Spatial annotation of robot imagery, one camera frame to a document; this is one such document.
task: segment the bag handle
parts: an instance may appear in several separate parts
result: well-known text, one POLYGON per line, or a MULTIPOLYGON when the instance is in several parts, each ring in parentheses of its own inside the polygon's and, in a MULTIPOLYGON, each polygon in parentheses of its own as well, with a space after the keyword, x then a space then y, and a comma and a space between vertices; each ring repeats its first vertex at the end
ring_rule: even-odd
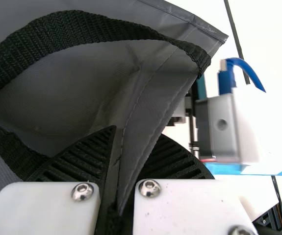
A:
MULTIPOLYGON (((210 56, 201 47, 164 36, 150 27, 79 10, 60 11, 31 21, 0 43, 0 90, 51 53, 82 44, 122 40, 169 42, 184 50, 197 64, 199 76, 210 65, 210 56)), ((48 160, 1 127, 0 156, 22 180, 28 179, 48 160)))

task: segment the black wire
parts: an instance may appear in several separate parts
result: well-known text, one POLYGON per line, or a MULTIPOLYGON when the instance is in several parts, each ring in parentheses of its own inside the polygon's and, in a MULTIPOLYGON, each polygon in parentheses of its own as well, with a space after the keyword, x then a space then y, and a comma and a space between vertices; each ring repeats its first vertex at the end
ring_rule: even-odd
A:
MULTIPOLYGON (((224 0, 224 2, 225 2, 225 6, 226 6, 226 10, 227 10, 227 14, 228 14, 228 18, 229 18, 229 22, 230 22, 230 25, 231 25, 232 34, 233 34, 233 37, 234 37, 235 45, 237 47, 239 58, 244 60, 241 44, 239 42, 237 30, 235 28, 235 24, 234 24, 234 21, 233 21, 233 18, 232 18, 232 13, 231 13, 231 10, 230 10, 228 0, 224 0)), ((245 71, 243 71, 243 76, 244 76, 245 83, 249 84, 250 83, 249 76, 245 73, 245 71)))
POLYGON ((274 175, 272 175, 272 181, 273 181, 273 185, 274 185, 274 188, 275 188, 276 195, 278 197, 279 212, 280 212, 280 217, 281 217, 281 220, 282 220, 282 199, 280 198, 280 193, 279 193, 276 177, 274 175))

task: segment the stitching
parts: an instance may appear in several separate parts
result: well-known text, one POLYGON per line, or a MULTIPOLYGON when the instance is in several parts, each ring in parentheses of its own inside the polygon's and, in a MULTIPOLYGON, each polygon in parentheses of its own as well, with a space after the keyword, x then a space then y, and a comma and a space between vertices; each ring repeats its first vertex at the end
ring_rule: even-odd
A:
MULTIPOLYGON (((148 146, 148 144, 152 141, 153 136, 155 136, 155 134, 156 134, 156 132, 157 132, 157 130, 158 130, 158 126, 159 126, 159 125, 161 124, 161 122, 163 121, 163 119, 164 119, 164 117, 165 117, 165 114, 169 111, 171 104, 173 103, 173 101, 175 100, 175 98, 178 97, 178 95, 179 95, 179 93, 182 91, 182 89, 187 85, 187 83, 188 83, 188 81, 189 81, 189 78, 187 78, 186 83, 179 89, 179 91, 178 91, 177 94, 174 96, 174 98, 173 98, 172 101, 170 102, 169 106, 168 106, 167 109, 165 110, 165 113, 162 115, 162 118, 161 118, 161 120, 159 121, 159 124, 157 125, 157 127, 155 128, 155 130, 154 130, 154 132, 153 132, 153 134, 152 134, 150 140, 148 141, 147 146, 148 146)), ((142 152, 142 154, 141 154, 141 158, 138 159, 138 161, 137 161, 137 163, 136 163, 136 165, 135 165, 135 168, 133 169, 133 174, 132 174, 132 177, 131 177, 131 178, 133 178, 133 177, 135 176, 135 170, 136 170, 137 167, 139 166, 140 161, 141 161, 141 159, 142 159, 142 157, 143 157, 143 154, 144 154, 144 152, 145 152, 146 149, 147 149, 147 147, 143 150, 143 152, 142 152)), ((128 190, 128 185, 126 185, 126 187, 125 187, 125 191, 124 191, 124 194, 123 194, 123 198, 125 198, 125 196, 126 196, 126 194, 127 194, 127 190, 128 190)))
POLYGON ((212 29, 210 28, 209 25, 207 26, 207 28, 206 28, 206 27, 203 27, 203 26, 201 26, 201 25, 195 23, 195 22, 192 21, 192 20, 189 20, 189 19, 187 19, 187 18, 185 18, 185 17, 183 17, 183 16, 180 16, 180 15, 178 15, 178 14, 176 14, 176 13, 170 11, 170 10, 167 10, 167 9, 165 9, 165 8, 159 7, 159 6, 157 6, 157 5, 153 4, 153 3, 150 3, 150 2, 148 2, 148 1, 146 1, 146 0, 139 0, 139 1, 142 2, 142 3, 144 3, 144 4, 146 4, 146 5, 152 6, 152 7, 156 8, 156 9, 158 9, 158 10, 161 10, 162 12, 165 12, 165 13, 168 13, 168 14, 174 16, 174 17, 177 17, 178 19, 183 20, 183 21, 185 21, 185 22, 187 22, 187 23, 189 23, 189 24, 195 26, 196 28, 200 29, 202 32, 208 34, 209 36, 211 36, 211 37, 217 39, 218 41, 220 41, 220 42, 222 42, 222 43, 225 43, 225 42, 226 42, 224 39, 222 39, 221 37, 218 37, 218 36, 216 36, 216 35, 214 34, 214 33, 217 33, 217 34, 221 33, 221 34, 223 34, 224 36, 227 37, 227 35, 224 34, 224 33, 222 33, 221 31, 216 32, 216 31, 212 30, 212 29, 216 29, 215 27, 213 27, 212 29))
MULTIPOLYGON (((184 40, 185 40, 188 36, 190 36, 193 31, 194 31, 194 29, 191 30, 191 32, 184 38, 184 40)), ((138 104, 138 101, 139 101, 140 97, 141 97, 142 94, 143 94, 143 91, 145 90, 145 88, 147 87, 147 85, 148 85, 148 83, 151 81, 151 79, 154 77, 154 75, 157 73, 157 71, 167 62, 167 60, 175 53, 175 51, 176 51, 177 49, 179 49, 179 48, 177 47, 177 48, 171 53, 171 55, 162 63, 162 65, 159 66, 159 68, 155 71, 155 73, 154 73, 154 74, 151 76, 151 78, 147 81, 147 83, 146 83, 145 86, 143 87, 143 89, 142 89, 142 91, 141 91, 139 97, 137 98, 136 103, 135 103, 135 105, 134 105, 134 107, 133 107, 133 110, 132 110, 130 116, 128 117, 128 119, 127 119, 127 121, 126 121, 126 125, 125 125, 125 127, 124 127, 124 129, 123 129, 122 141, 121 141, 121 153, 120 153, 120 158, 121 158, 121 156, 122 156, 122 151, 123 151, 123 141, 124 141, 124 137, 125 137, 126 127, 127 127, 127 125, 128 125, 128 122, 129 122, 130 118, 131 118, 132 115, 133 115, 133 112, 134 112, 134 110, 135 110, 135 108, 136 108, 136 105, 138 104)), ((166 112, 169 110, 170 105, 172 104, 172 102, 174 101, 174 99, 178 96, 178 94, 181 92, 181 90, 183 89, 183 87, 184 87, 186 84, 187 84, 187 82, 181 87, 181 89, 179 90, 179 92, 175 95, 175 97, 174 97, 174 98, 172 99, 172 101, 170 102, 169 106, 168 106, 167 109, 165 110, 164 115, 162 116, 161 120, 159 121, 159 123, 158 123, 158 125, 157 125, 155 131, 153 132, 152 137, 153 137, 154 134, 156 133, 156 131, 157 131, 157 129, 158 129, 158 126, 159 126, 160 123, 162 122, 162 120, 163 120, 163 118, 164 118, 166 112)), ((134 168, 133 172, 134 172, 135 169, 138 167, 139 162, 140 162, 141 158, 143 157, 143 153, 145 152, 145 150, 146 150, 146 148, 143 150, 143 152, 142 152, 142 154, 141 154, 141 157, 138 159, 138 161, 137 161, 137 163, 136 163, 136 165, 135 165, 135 168, 134 168)), ((125 198, 126 193, 127 193, 127 190, 128 190, 128 184, 125 186, 123 198, 125 198)))
POLYGON ((123 133, 122 133, 122 140, 121 140, 121 152, 120 152, 120 158, 121 158, 121 155, 122 155, 122 150, 123 150, 123 141, 124 141, 124 137, 125 137, 125 132, 126 132, 126 127, 128 125, 128 122, 130 121, 130 118, 132 117, 133 113, 134 113, 134 110, 136 108, 136 105, 138 104, 139 102, 139 99, 141 98, 142 94, 143 94, 143 91, 145 90, 145 88, 147 87, 147 85, 149 84, 149 82, 151 81, 151 79, 154 77, 154 75, 157 73, 157 71, 166 63, 166 61, 175 53, 175 51, 178 49, 178 47, 176 47, 176 49, 170 54, 170 56, 168 58, 166 58, 166 60, 161 64, 161 66, 159 66, 156 71, 152 74, 152 76, 150 77, 150 79, 146 82, 146 84, 144 85, 143 89, 141 90, 140 92, 140 95, 138 96, 138 98, 136 99, 136 102, 134 104, 134 107, 129 115, 129 117, 127 118, 127 121, 126 121, 126 124, 125 124, 125 127, 123 129, 123 133))

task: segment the fabric seam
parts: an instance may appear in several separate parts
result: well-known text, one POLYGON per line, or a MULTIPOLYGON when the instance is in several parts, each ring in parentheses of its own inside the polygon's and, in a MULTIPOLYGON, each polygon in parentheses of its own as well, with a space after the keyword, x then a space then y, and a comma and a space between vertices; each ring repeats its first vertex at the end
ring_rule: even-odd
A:
MULTIPOLYGON (((185 40, 187 37, 189 37, 193 31, 194 31, 194 29, 184 38, 184 40, 185 40)), ((128 117, 127 121, 126 121, 125 127, 124 127, 124 129, 123 129, 122 141, 121 141, 121 153, 120 153, 120 158, 121 158, 121 156, 122 156, 122 151, 123 151, 123 142, 124 142, 126 127, 127 127, 127 125, 128 125, 128 122, 129 122, 130 118, 132 117, 132 115, 133 115, 133 113, 134 113, 134 110, 135 110, 135 108, 136 108, 136 106, 137 106, 137 104, 138 104, 138 101, 140 100, 140 98, 141 98, 141 96, 142 96, 142 94, 143 94, 143 91, 146 89, 147 85, 148 85, 149 82, 152 80, 152 78, 155 76, 155 74, 157 73, 157 71, 167 62, 167 60, 175 53, 175 51, 176 51, 177 49, 179 49, 179 48, 176 47, 176 49, 171 53, 171 55, 170 55, 168 58, 166 58, 166 60, 161 64, 161 66, 159 66, 158 69, 153 73, 153 75, 151 76, 151 78, 147 81, 147 83, 146 83, 145 86, 143 87, 143 89, 142 89, 142 91, 141 91, 139 97, 137 98, 137 100, 136 100, 136 102, 135 102, 135 105, 134 105, 134 107, 133 107, 133 109, 132 109, 132 111, 131 111, 131 114, 129 115, 129 117, 128 117)), ((179 90, 179 92, 177 93, 177 95, 172 99, 172 101, 170 102, 169 107, 167 107, 165 113, 169 110, 170 105, 172 104, 173 100, 178 96, 178 94, 181 92, 181 90, 183 89, 184 86, 181 87, 181 89, 179 90)), ((150 140, 152 140, 152 137, 153 137, 153 135, 156 133, 158 126, 156 127, 155 131, 153 132, 153 134, 152 134, 150 140)), ((136 167, 139 165, 139 161, 140 161, 140 159, 142 158, 143 153, 145 152, 146 148, 143 150, 143 152, 142 152, 142 154, 141 154, 141 157, 140 157, 139 160, 137 161, 133 172, 135 171, 136 167)), ((127 193, 127 189, 128 189, 128 184, 125 186, 123 198, 125 197, 125 195, 126 195, 126 193, 127 193)))
MULTIPOLYGON (((180 90, 178 91, 178 93, 173 97, 173 99, 172 99, 172 101, 170 102, 168 108, 165 110, 164 115, 162 115, 162 118, 160 119, 159 124, 157 125, 157 127, 156 127, 155 130, 154 130, 154 132, 152 133, 152 136, 151 136, 150 140, 149 140, 148 143, 147 143, 147 147, 148 147, 148 144, 152 141, 153 136, 155 136, 155 134, 156 134, 156 132, 157 132, 157 129, 158 129, 158 126, 159 126, 159 125, 161 124, 161 122, 163 121, 163 119, 164 119, 164 117, 165 117, 165 114, 170 110, 170 106, 172 105, 173 101, 175 100, 175 98, 178 97, 179 93, 180 93, 180 92, 183 90, 183 88, 187 85, 188 81, 189 81, 189 78, 187 78, 186 83, 180 88, 180 90)), ((141 159, 142 159, 142 157, 143 157, 143 154, 144 154, 144 152, 146 151, 147 147, 143 150, 143 152, 142 152, 142 154, 141 154, 141 157, 138 159, 138 161, 137 161, 137 163, 136 163, 136 165, 135 165, 135 168, 134 168, 133 171, 132 171, 132 172, 133 172, 132 178, 135 176, 135 170, 136 170, 137 167, 139 166, 140 161, 141 161, 141 159)), ((124 196, 123 196, 123 198, 125 198, 125 196, 126 196, 126 194, 127 194, 127 190, 128 190, 128 185, 125 187, 125 191, 124 191, 124 196)))
POLYGON ((161 11, 163 11, 163 12, 165 12, 165 13, 168 13, 168 14, 174 16, 174 17, 177 17, 178 19, 181 19, 181 20, 183 20, 183 21, 185 21, 185 22, 187 22, 187 23, 189 23, 189 24, 195 26, 196 28, 198 28, 198 29, 201 30, 202 32, 208 34, 209 36, 211 36, 211 37, 213 37, 213 38, 215 38, 215 39, 217 39, 218 41, 222 42, 223 44, 225 43, 224 40, 220 39, 220 38, 217 37, 216 35, 214 35, 214 34, 212 34, 211 32, 205 30, 205 29, 204 29, 203 27, 201 27, 200 25, 196 24, 195 22, 193 22, 193 21, 191 21, 191 20, 189 20, 189 19, 187 19, 187 18, 185 18, 185 17, 182 17, 182 16, 180 16, 180 15, 178 15, 178 14, 175 14, 175 13, 173 13, 173 12, 171 12, 171 11, 168 11, 168 10, 166 10, 166 9, 164 9, 164 8, 161 8, 161 7, 159 7, 159 6, 157 6, 157 5, 154 5, 154 4, 150 3, 150 2, 147 2, 146 0, 138 0, 138 1, 140 1, 140 2, 142 2, 142 3, 144 3, 144 4, 147 4, 147 5, 149 5, 149 6, 152 6, 152 7, 156 8, 156 9, 158 9, 158 10, 161 10, 161 11))

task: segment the blue cable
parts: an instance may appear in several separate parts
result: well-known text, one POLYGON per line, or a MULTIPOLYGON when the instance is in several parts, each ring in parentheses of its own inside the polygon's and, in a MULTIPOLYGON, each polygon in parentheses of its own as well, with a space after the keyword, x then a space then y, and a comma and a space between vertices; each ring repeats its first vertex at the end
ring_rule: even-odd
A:
POLYGON ((243 71, 250 77, 253 84, 263 92, 266 90, 263 87, 263 84, 259 80, 257 74, 251 68, 251 66, 240 58, 229 58, 226 59, 227 70, 218 72, 218 86, 219 86, 219 94, 227 94, 231 93, 231 88, 236 87, 234 74, 233 74, 233 66, 238 66, 242 68, 243 71))

